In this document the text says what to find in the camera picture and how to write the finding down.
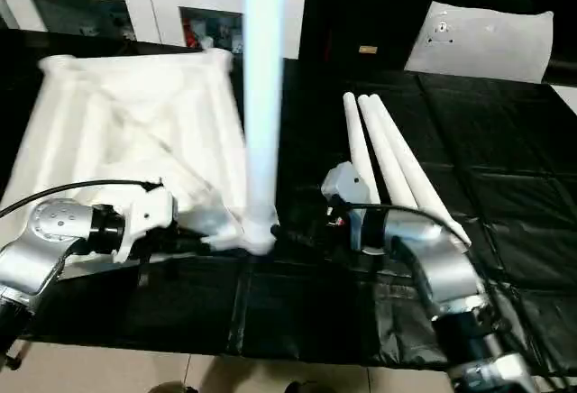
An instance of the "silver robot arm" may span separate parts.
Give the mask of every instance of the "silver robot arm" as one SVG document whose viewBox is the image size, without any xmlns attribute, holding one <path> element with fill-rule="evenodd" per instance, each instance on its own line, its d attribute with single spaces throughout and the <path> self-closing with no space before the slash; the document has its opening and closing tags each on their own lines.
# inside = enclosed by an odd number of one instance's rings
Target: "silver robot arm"
<svg viewBox="0 0 577 393">
<path fill-rule="evenodd" d="M 50 199 L 34 207 L 22 234 L 0 251 L 0 368 L 17 366 L 7 352 L 69 255 L 113 254 L 114 261 L 125 262 L 133 243 L 151 229 L 169 227 L 175 211 L 164 187 L 143 193 L 125 215 L 73 199 Z"/>
<path fill-rule="evenodd" d="M 455 391 L 539 391 L 525 360 L 497 328 L 496 307 L 467 247 L 447 226 L 410 211 L 351 208 L 366 205 L 369 190 L 350 162 L 328 173 L 322 191 L 330 209 L 340 205 L 349 215 L 354 250 L 396 253 L 412 268 Z"/>
</svg>

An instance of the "black plastic sheet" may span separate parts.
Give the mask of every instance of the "black plastic sheet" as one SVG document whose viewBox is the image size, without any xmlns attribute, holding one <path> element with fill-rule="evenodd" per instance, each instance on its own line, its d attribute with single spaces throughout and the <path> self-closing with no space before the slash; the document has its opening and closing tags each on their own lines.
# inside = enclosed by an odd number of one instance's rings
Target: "black plastic sheet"
<svg viewBox="0 0 577 393">
<path fill-rule="evenodd" d="M 0 38 L 2 98 L 22 132 L 41 82 L 38 59 L 179 50 L 43 33 Z M 242 80 L 237 61 L 232 81 L 240 111 Z M 307 228 L 322 215 L 320 184 L 350 159 L 345 91 L 380 95 L 490 276 L 503 284 L 499 300 L 514 330 L 543 367 L 545 343 L 563 372 L 577 374 L 577 152 L 567 141 L 577 116 L 545 85 L 361 70 L 358 78 L 343 78 L 286 61 L 277 200 L 283 225 Z M 18 143 L 5 136 L 3 184 Z M 345 242 L 330 253 L 278 242 L 262 258 L 229 251 L 65 280 L 43 309 L 29 332 L 35 340 L 445 365 L 408 268 L 353 253 Z"/>
</svg>

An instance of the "black wire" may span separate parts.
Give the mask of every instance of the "black wire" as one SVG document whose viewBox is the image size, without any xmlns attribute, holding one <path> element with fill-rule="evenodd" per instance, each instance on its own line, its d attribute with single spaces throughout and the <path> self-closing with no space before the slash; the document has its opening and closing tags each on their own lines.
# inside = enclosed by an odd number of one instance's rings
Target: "black wire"
<svg viewBox="0 0 577 393">
<path fill-rule="evenodd" d="M 437 215 L 432 215 L 426 211 L 417 210 L 417 209 L 412 208 L 410 206 L 394 206 L 394 205 L 388 205 L 388 204 L 344 203 L 343 206 L 345 208 L 348 208 L 348 209 L 373 209 L 373 210 L 385 210 L 385 211 L 403 211 L 403 212 L 407 212 L 407 213 L 413 213 L 415 215 L 420 215 L 422 217 L 429 219 L 434 224 L 438 224 L 439 226 L 442 226 L 445 230 L 447 230 L 449 233 L 454 235 L 460 242 L 462 242 L 465 245 L 465 247 L 469 246 L 469 243 L 466 242 L 462 238 L 462 236 L 459 235 L 451 227 L 451 225 L 449 225 L 444 219 L 442 219 L 441 217 L 439 217 Z M 467 251 L 467 253 L 471 256 L 472 262 L 475 265 L 476 270 L 479 272 L 481 279 L 485 283 L 485 288 L 487 289 L 487 295 L 489 296 L 489 300 L 490 300 L 492 306 L 496 310 L 496 315 L 498 317 L 500 317 L 501 319 L 505 319 L 505 317 L 502 315 L 502 310 L 500 308 L 499 301 L 497 300 L 497 293 L 495 292 L 495 288 L 493 287 L 492 283 L 490 282 L 489 275 L 487 274 L 487 264 L 482 259 L 482 257 L 479 254 L 475 253 L 474 251 Z M 497 283 L 497 287 L 499 288 L 499 290 L 503 293 L 503 295 L 505 297 L 507 297 L 508 291 L 505 289 L 505 287 L 498 280 L 496 280 L 496 283 Z M 517 315 L 519 315 L 518 310 L 514 305 L 513 305 L 513 309 L 517 312 Z M 536 329 L 532 325 L 529 325 L 528 327 L 529 327 L 528 328 L 529 332 L 538 340 L 538 346 L 540 348 L 542 348 L 543 351 L 545 351 L 545 353 L 547 354 L 547 357 L 548 357 L 549 361 L 551 362 L 553 369 L 555 371 L 561 373 L 562 372 L 561 365 L 559 364 L 559 361 L 554 357 L 551 349 L 546 345 L 543 338 L 540 336 L 540 334 L 536 331 Z M 508 331 L 508 332 L 501 331 L 501 333 L 503 333 L 504 336 L 507 336 L 505 339 L 509 340 L 509 346 L 515 352 L 518 352 L 520 355 L 522 355 L 523 358 L 525 359 L 525 361 L 527 361 L 527 364 L 531 365 L 534 369 L 540 368 L 540 365 L 538 364 L 538 362 L 536 362 L 531 357 L 529 352 L 523 346 L 523 343 L 511 331 Z M 546 368 L 541 368 L 541 369 L 542 369 L 542 370 L 540 370 L 542 372 L 540 374 L 541 377 L 545 380 L 545 382 L 551 388 L 553 388 L 555 391 L 558 391 L 559 387 L 554 383 L 554 381 L 552 380 L 552 377 L 549 375 L 546 375 L 548 370 L 546 370 Z M 572 388 L 571 383 L 567 379 L 567 377 L 565 377 L 564 375 L 561 375 L 559 378 L 561 378 L 561 381 L 562 381 L 565 389 L 568 392 L 573 393 L 574 390 Z"/>
<path fill-rule="evenodd" d="M 7 206 L 3 210 L 0 210 L 0 218 L 4 217 L 5 215 L 9 215 L 14 210 L 22 208 L 23 206 L 30 204 L 31 202 L 37 199 L 47 197 L 48 195 L 64 192 L 66 190 L 71 190 L 73 188 L 90 187 L 90 186 L 112 186 L 112 185 L 140 186 L 147 192 L 153 190 L 156 187 L 161 186 L 160 183 L 150 183 L 147 181 L 136 181 L 131 179 L 95 179 L 93 181 L 81 181 L 78 183 L 64 184 L 62 186 L 56 186 L 53 188 L 42 190 L 42 192 L 35 193 L 34 195 L 27 196 L 18 202 L 14 202 L 12 205 Z"/>
</svg>

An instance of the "white tube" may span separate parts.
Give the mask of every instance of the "white tube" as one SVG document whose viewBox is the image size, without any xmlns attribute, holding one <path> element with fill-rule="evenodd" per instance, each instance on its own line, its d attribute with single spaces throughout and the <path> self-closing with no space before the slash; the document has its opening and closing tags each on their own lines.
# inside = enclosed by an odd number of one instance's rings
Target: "white tube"
<svg viewBox="0 0 577 393">
<path fill-rule="evenodd" d="M 279 149 L 284 0 L 244 0 L 244 129 L 247 153 L 245 249 L 272 248 Z"/>
<path fill-rule="evenodd" d="M 471 245 L 469 236 L 463 230 L 463 227 L 455 222 L 449 214 L 449 211 L 436 193 L 431 181 L 426 176 L 423 168 L 421 168 L 421 165 L 418 163 L 413 151 L 408 146 L 407 141 L 405 141 L 405 138 L 390 116 L 389 111 L 387 111 L 387 108 L 380 100 L 380 97 L 373 94 L 370 101 L 372 107 L 380 118 L 383 130 L 389 140 L 390 147 L 397 158 L 398 164 L 405 175 L 405 179 L 410 186 L 411 192 L 413 193 L 419 208 L 444 219 L 469 245 Z"/>
<path fill-rule="evenodd" d="M 372 148 L 375 150 L 379 161 L 380 172 L 387 185 L 390 201 L 396 206 L 410 206 L 417 208 L 417 202 L 413 198 L 403 171 L 401 170 L 395 154 L 389 145 L 387 136 L 380 125 L 380 119 L 375 112 L 376 108 L 371 100 L 363 95 L 359 97 L 359 105 L 362 117 L 367 124 L 371 137 Z"/>
<path fill-rule="evenodd" d="M 367 142 L 362 132 L 361 117 L 357 102 L 353 93 L 345 93 L 343 96 L 344 114 L 346 115 L 346 128 L 349 133 L 349 148 L 351 149 L 351 160 L 359 175 L 369 187 L 369 199 L 372 204 L 380 204 L 379 190 L 375 175 L 372 172 L 371 158 Z"/>
</svg>

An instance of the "tiled floor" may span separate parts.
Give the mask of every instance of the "tiled floor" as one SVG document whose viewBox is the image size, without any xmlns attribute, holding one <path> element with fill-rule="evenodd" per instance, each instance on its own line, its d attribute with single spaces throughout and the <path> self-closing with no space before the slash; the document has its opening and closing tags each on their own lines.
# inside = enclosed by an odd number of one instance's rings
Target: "tiled floor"
<svg viewBox="0 0 577 393">
<path fill-rule="evenodd" d="M 443 373 L 289 361 L 84 348 L 35 343 L 17 371 L 0 373 L 3 393 L 147 393 L 185 381 L 201 393 L 283 393 L 314 380 L 337 393 L 449 393 Z"/>
</svg>

